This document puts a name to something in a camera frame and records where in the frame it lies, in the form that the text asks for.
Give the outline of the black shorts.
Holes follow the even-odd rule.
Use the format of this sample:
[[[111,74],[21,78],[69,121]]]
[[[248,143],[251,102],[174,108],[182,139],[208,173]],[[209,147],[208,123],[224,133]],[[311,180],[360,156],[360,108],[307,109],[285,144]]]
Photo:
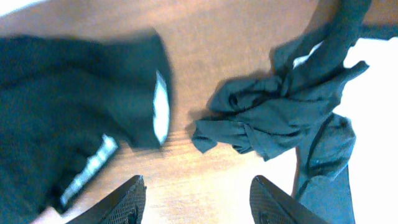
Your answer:
[[[98,42],[1,39],[1,222],[63,213],[120,142],[167,139],[172,71],[155,32]]]

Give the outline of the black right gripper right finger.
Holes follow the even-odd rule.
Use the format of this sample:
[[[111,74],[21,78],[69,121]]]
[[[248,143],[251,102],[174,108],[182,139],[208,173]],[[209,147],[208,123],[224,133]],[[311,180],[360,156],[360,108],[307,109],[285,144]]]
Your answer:
[[[251,182],[249,203],[255,224],[328,224],[262,175]]]

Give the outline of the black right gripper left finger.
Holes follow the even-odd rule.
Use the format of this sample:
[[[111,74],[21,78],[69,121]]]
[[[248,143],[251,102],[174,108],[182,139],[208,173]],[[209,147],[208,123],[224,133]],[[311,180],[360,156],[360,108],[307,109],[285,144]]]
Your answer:
[[[142,175],[135,175],[67,224],[141,224],[146,204]]]

